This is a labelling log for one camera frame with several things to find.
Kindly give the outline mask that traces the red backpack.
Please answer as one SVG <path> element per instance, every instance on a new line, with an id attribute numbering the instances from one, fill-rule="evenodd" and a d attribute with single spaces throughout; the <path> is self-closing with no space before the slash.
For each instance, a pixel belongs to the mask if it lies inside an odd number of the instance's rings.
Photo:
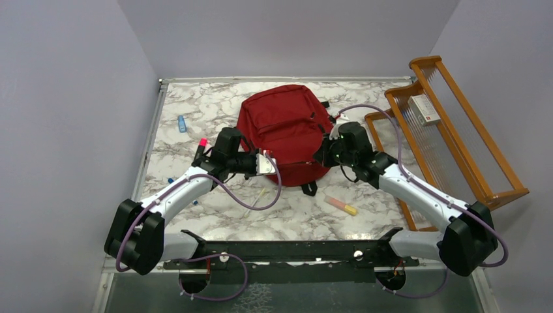
<path id="1" fill-rule="evenodd" d="M 314 160 L 324 134 L 333 128 L 329 107 L 305 85 L 282 85 L 256 93 L 239 110 L 237 128 L 247 139 L 242 146 L 272 153 L 280 172 L 279 177 L 269 176 L 274 183 L 299 186 L 307 196 L 315 196 L 316 181 L 329 171 Z"/>

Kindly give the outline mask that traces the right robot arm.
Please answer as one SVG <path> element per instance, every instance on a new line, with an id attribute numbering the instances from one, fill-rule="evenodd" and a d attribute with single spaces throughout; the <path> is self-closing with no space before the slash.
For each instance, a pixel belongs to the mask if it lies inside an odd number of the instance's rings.
<path id="1" fill-rule="evenodd" d="M 357 180 L 366 182 L 420 212 L 438 232 L 398 231 L 376 248 L 377 259 L 392 265 L 401 257 L 440 260 L 460 276 L 470 275 L 498 247 L 490 209 L 477 201 L 468 204 L 406 170 L 400 161 L 375 151 L 358 122 L 333 127 L 323 135 L 314 159 L 322 166 L 347 166 Z"/>

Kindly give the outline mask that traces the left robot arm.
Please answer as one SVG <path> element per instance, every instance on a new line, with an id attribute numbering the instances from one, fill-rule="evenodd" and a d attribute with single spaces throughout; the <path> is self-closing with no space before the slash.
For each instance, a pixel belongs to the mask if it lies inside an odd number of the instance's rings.
<path id="1" fill-rule="evenodd" d="M 264 155 L 235 127 L 224 127 L 211 148 L 201 139 L 182 176 L 150 198 L 126 199 L 118 205 L 104 244 L 105 253 L 115 258 L 116 270 L 149 273 L 164 258 L 167 223 L 229 175 L 258 175 Z"/>

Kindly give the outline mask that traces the pink black highlighter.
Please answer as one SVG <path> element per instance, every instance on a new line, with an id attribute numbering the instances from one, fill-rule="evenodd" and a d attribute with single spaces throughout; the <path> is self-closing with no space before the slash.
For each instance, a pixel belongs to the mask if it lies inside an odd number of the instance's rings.
<path id="1" fill-rule="evenodd" d="M 202 138 L 197 146 L 196 152 L 194 154 L 194 159 L 201 158 L 205 152 L 205 148 L 207 146 L 208 140 L 207 138 Z"/>

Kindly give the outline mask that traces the light blue highlighter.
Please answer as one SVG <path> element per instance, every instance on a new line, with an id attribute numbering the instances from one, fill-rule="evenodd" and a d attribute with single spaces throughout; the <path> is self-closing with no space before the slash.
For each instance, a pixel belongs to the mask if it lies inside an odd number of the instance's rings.
<path id="1" fill-rule="evenodd" d="M 185 133 L 187 131 L 187 125 L 182 115 L 177 117 L 177 125 L 180 133 Z"/>

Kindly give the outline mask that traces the blue capped pen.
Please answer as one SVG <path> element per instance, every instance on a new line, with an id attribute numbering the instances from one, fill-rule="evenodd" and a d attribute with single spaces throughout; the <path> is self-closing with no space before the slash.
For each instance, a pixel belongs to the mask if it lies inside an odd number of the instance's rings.
<path id="1" fill-rule="evenodd" d="M 172 184 L 174 181 L 175 181 L 174 178 L 171 178 L 171 177 L 168 178 L 169 184 Z M 198 202 L 198 200 L 194 200 L 194 201 L 192 202 L 192 204 L 193 204 L 193 205 L 197 205 L 197 204 L 199 204 L 199 202 Z"/>

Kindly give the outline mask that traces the white red small box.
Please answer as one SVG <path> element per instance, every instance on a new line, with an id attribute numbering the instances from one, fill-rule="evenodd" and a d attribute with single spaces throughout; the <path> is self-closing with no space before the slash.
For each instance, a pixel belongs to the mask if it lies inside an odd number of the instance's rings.
<path id="1" fill-rule="evenodd" d="M 436 125 L 441 121 L 433 103 L 425 94 L 411 96 L 408 99 L 408 105 L 415 116 L 415 120 L 422 127 Z"/>

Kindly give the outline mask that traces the orange wooden rack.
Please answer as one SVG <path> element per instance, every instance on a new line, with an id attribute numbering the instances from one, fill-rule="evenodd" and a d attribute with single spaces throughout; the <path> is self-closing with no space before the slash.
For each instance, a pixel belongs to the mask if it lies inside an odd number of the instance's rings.
<path id="1" fill-rule="evenodd" d="M 483 202 L 490 210 L 529 194 L 441 57 L 415 58 L 410 69 L 411 84 L 384 93 L 390 105 L 386 112 L 408 144 L 402 163 L 413 157 L 416 175 L 458 199 Z M 438 124 L 422 127 L 415 120 L 408 99 L 421 94 L 433 103 Z"/>

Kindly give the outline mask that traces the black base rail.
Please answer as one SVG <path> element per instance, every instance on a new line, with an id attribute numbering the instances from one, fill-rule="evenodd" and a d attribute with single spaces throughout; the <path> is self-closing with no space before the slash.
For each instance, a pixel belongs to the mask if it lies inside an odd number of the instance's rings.
<path id="1" fill-rule="evenodd" d="M 399 289 L 404 271 L 423 258 L 397 256 L 389 244 L 396 233 L 394 228 L 377 240 L 207 241 L 187 230 L 167 235 L 134 231 L 124 248 L 114 241 L 107 251 L 140 275 L 154 269 L 178 271 L 180 279 L 193 284 L 381 280 Z"/>

